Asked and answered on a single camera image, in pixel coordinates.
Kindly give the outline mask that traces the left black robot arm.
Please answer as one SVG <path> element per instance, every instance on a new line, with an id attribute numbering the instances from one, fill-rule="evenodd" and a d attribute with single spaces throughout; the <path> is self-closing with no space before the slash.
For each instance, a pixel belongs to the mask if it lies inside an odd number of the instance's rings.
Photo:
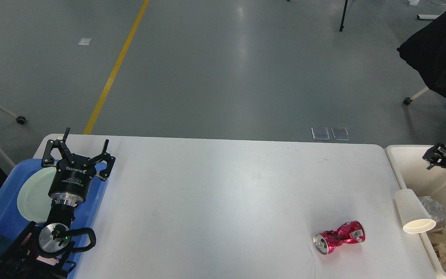
<path id="1" fill-rule="evenodd" d="M 108 139 L 95 157 L 72 153 L 67 146 L 69 132 L 67 128 L 63 138 L 46 143 L 41 166 L 52 174 L 44 186 L 50 199 L 44 209 L 47 216 L 44 221 L 30 218 L 0 255 L 0 279 L 65 279 L 77 265 L 69 257 L 97 243 L 94 230 L 81 223 L 91 220 L 95 210 L 84 217 L 78 217 L 77 210 L 88 205 L 90 192 L 99 193 L 91 186 L 110 177 L 116 159 L 108 152 Z"/>

